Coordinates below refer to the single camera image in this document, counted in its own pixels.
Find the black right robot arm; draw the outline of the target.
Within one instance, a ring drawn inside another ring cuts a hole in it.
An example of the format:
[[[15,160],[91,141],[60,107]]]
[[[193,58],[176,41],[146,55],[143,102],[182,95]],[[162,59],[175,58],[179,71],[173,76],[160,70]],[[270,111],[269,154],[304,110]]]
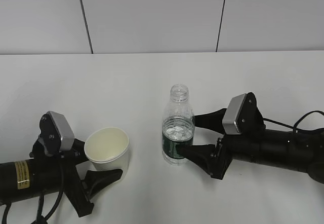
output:
[[[178,145],[177,153],[210,177],[222,180],[232,160],[307,173],[323,183],[323,129],[312,133],[266,129],[257,116],[256,131],[228,135],[222,126],[226,110],[195,116],[195,126],[223,134],[216,144]]]

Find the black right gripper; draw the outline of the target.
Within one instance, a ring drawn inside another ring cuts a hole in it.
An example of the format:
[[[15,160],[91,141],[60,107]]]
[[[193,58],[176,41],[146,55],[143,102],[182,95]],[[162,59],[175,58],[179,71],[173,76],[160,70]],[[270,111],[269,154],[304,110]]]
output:
[[[247,115],[245,122],[239,120],[239,133],[228,134],[223,126],[226,108],[218,111],[194,116],[196,127],[209,129],[223,135],[214,144],[178,145],[177,153],[196,164],[205,173],[215,179],[222,180],[232,159],[253,158],[259,150],[259,140],[265,130],[261,115]]]

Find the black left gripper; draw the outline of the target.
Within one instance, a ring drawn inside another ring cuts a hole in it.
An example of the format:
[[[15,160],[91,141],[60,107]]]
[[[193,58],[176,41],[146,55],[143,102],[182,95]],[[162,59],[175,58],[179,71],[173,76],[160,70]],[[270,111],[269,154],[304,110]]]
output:
[[[85,142],[75,139],[71,150],[55,156],[46,156],[43,145],[36,141],[30,156],[30,187],[39,195],[37,217],[52,217],[63,195],[66,195],[79,217],[92,213],[94,204],[90,201],[107,186],[119,181],[121,169],[106,171],[88,170],[80,179],[76,165],[88,161],[84,150]],[[45,195],[57,192],[58,196],[50,211],[43,215]]]

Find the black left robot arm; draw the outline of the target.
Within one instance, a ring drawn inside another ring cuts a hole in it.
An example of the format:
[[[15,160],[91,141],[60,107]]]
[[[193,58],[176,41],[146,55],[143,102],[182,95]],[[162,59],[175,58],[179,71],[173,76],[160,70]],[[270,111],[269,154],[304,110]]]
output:
[[[58,156],[46,156],[40,142],[33,145],[30,159],[1,164],[1,204],[58,192],[66,195],[78,217],[92,213],[91,199],[101,190],[119,181],[120,168],[86,172],[81,179],[77,165],[88,161],[85,143],[75,139],[71,150]]]

